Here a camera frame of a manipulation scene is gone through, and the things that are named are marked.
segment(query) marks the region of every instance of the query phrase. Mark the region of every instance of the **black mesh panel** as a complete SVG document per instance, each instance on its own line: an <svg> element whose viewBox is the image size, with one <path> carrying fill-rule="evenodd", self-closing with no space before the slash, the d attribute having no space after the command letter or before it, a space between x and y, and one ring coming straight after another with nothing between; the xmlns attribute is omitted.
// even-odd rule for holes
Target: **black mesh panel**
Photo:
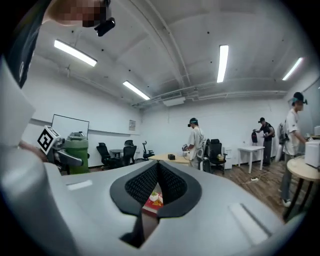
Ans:
<svg viewBox="0 0 320 256"><path fill-rule="evenodd" d="M149 196L157 185L157 164L132 178L125 184L126 192L138 201L142 206L147 202Z"/></svg>
<svg viewBox="0 0 320 256"><path fill-rule="evenodd" d="M186 193L187 183L163 165L159 167L158 183L162 191L163 204L167 205Z"/></svg>

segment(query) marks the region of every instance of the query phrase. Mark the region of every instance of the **wooden table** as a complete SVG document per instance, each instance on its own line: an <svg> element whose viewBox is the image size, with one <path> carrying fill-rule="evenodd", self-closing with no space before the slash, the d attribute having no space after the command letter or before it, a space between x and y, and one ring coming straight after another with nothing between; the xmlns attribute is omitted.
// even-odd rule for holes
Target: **wooden table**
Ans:
<svg viewBox="0 0 320 256"><path fill-rule="evenodd" d="M254 151L261 151L261 162L260 162L260 171L262 170L262 164L264 161L264 146L240 146L238 147L238 166L240 167L241 157L240 151L250 152L250 159L249 159L249 174L251 173L252 168L252 157Z"/></svg>
<svg viewBox="0 0 320 256"><path fill-rule="evenodd" d="M157 155L149 157L148 159L149 160L166 161L166 162L182 164L182 165L185 165L185 166L190 166L190 159L189 159L188 155L183 157L183 156L180 156L180 155L177 155L177 154L173 154L175 156L175 160L169 160L168 159L168 155L169 154L170 153L157 154Z"/></svg>
<svg viewBox="0 0 320 256"><path fill-rule="evenodd" d="M294 193L291 205L283 215L283 219L285 221L289 218L291 211L295 207L304 180L309 181L309 186L305 193L302 204L299 206L298 213L303 210L314 182L320 181L320 172L318 171L318 169L306 164L305 159L302 157L289 160L286 164L286 167L292 174L299 177L299 182Z"/></svg>

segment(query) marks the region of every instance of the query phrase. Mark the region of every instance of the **white table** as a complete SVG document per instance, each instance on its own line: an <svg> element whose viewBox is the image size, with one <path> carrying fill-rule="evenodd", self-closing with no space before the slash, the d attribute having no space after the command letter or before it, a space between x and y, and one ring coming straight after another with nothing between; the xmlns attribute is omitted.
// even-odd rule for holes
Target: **white table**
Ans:
<svg viewBox="0 0 320 256"><path fill-rule="evenodd" d="M262 164L264 161L264 146L241 146L238 147L238 166L240 167L241 163L241 155L240 151L250 152L250 160L249 160L249 174L251 173L252 168L252 155L254 151L261 151L261 162L260 162L260 171L262 170Z"/></svg>

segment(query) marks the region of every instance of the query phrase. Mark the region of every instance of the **person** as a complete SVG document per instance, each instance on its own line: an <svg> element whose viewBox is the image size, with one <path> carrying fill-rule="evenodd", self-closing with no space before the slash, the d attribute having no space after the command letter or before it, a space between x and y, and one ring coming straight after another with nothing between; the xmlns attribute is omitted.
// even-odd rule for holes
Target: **person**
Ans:
<svg viewBox="0 0 320 256"><path fill-rule="evenodd" d="M4 45L4 58L20 88L23 87L42 24L54 21L63 26L95 27L111 15L111 0L28 0L13 6L9 30L13 33ZM46 162L46 155L25 141L19 147L36 154Z"/></svg>
<svg viewBox="0 0 320 256"><path fill-rule="evenodd" d="M282 204L285 207L291 205L289 190L292 174L287 168L287 163L291 158L298 154L299 144L306 144L307 140L300 134L298 112L304 109L304 96L301 92L296 92L293 95L292 109L290 109L285 119L285 132L288 136L288 141L285 142L283 147L285 172L282 177L280 192Z"/></svg>
<svg viewBox="0 0 320 256"><path fill-rule="evenodd" d="M260 121L258 121L259 124L262 124L261 128L259 130L253 130L256 133L261 133L263 131L263 137L264 137L264 150L263 150L263 165L269 166L270 165L270 159L271 159L271 149L272 149L272 138L275 136L275 130L272 127L272 125L266 120L261 117Z"/></svg>
<svg viewBox="0 0 320 256"><path fill-rule="evenodd" d="M191 118L188 127L192 128L189 136L189 141L184 150L189 151L190 163L193 168L200 170L200 159L197 157L197 152L204 145L204 132L199 128L199 123L196 118Z"/></svg>

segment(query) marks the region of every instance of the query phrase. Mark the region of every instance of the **fluorescent ceiling light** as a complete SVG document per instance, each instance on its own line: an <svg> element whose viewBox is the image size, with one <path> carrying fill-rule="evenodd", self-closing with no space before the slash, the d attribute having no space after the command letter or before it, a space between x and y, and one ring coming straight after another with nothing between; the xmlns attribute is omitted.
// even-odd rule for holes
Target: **fluorescent ceiling light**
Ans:
<svg viewBox="0 0 320 256"><path fill-rule="evenodd" d="M85 63L88 63L92 67L94 67L97 64L97 61L94 58L89 57L88 55L84 54L83 52L65 44L64 42L61 42L60 40L54 41L54 47L66 52L67 54L70 54L79 60L82 60Z"/></svg>
<svg viewBox="0 0 320 256"><path fill-rule="evenodd" d="M222 83L225 79L225 73L226 73L227 62L228 62L228 54L229 54L229 46L220 45L220 61L219 61L218 79L216 81L217 83Z"/></svg>
<svg viewBox="0 0 320 256"><path fill-rule="evenodd" d="M139 89L137 89L136 87L134 87L131 83L129 83L128 81L125 81L123 83L124 86L128 87L130 90L134 91L136 94L138 94L139 96L141 96L142 98L144 98L146 101L150 100L150 98L145 95L142 91L140 91Z"/></svg>
<svg viewBox="0 0 320 256"><path fill-rule="evenodd" d="M290 71L288 72L288 74L285 75L285 77L282 79L283 81L286 81L291 75L292 73L297 69L297 67L300 65L300 63L302 62L304 58L299 58L296 63L294 64L294 66L290 69Z"/></svg>

